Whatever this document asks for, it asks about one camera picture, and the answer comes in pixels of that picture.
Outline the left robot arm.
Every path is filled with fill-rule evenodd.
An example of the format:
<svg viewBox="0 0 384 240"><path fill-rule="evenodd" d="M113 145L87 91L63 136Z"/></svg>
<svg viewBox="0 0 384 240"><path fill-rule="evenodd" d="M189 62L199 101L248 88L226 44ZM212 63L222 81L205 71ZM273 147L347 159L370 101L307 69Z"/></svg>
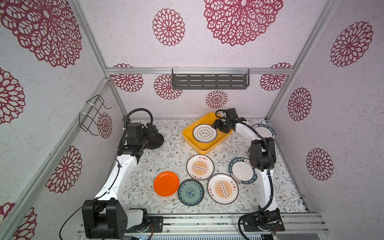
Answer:
<svg viewBox="0 0 384 240"><path fill-rule="evenodd" d="M125 184L158 129L152 123L128 122L123 130L115 165L106 183L93 200L85 201L82 206L88 239L122 239L127 230L145 231L150 224L146 209L125 211L120 199Z"/></svg>

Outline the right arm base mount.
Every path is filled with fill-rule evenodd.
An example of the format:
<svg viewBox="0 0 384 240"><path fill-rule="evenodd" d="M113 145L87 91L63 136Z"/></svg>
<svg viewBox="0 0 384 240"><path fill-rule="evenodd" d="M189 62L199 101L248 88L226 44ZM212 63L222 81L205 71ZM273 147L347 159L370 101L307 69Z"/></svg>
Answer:
<svg viewBox="0 0 384 240"><path fill-rule="evenodd" d="M242 219L246 232L282 232L285 226L281 218L280 209L264 211Z"/></svg>

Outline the white plate clover emblem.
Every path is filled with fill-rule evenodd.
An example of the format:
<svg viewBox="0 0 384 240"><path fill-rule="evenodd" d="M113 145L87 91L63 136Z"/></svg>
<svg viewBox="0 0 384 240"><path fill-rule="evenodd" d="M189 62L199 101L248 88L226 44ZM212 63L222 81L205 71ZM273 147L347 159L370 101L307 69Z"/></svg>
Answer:
<svg viewBox="0 0 384 240"><path fill-rule="evenodd" d="M208 124L198 125L193 130L193 137L199 143L210 143L217 138L217 135L217 130Z"/></svg>

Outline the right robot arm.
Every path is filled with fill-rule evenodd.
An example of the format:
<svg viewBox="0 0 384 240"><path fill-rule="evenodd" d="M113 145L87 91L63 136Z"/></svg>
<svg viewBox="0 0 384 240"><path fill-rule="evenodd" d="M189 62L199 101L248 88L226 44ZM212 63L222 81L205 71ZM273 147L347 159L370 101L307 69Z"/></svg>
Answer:
<svg viewBox="0 0 384 240"><path fill-rule="evenodd" d="M275 142L272 138L265 138L258 133L247 120L237 115L236 109L217 110L217 118L212 124L212 128L222 133L235 131L250 142L249 160L251 166L256 170L260 197L259 209L248 215L256 215L265 211L274 211L278 208L274 194L273 173L276 163Z"/></svg>

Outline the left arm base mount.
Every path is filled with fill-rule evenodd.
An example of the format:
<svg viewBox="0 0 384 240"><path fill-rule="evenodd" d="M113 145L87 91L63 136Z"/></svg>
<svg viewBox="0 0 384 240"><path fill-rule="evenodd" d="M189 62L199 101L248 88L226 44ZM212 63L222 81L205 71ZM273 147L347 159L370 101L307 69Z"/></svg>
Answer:
<svg viewBox="0 0 384 240"><path fill-rule="evenodd" d="M161 233L163 231L164 217L162 216L149 216L148 220L139 226L134 226L126 230L126 233Z"/></svg>

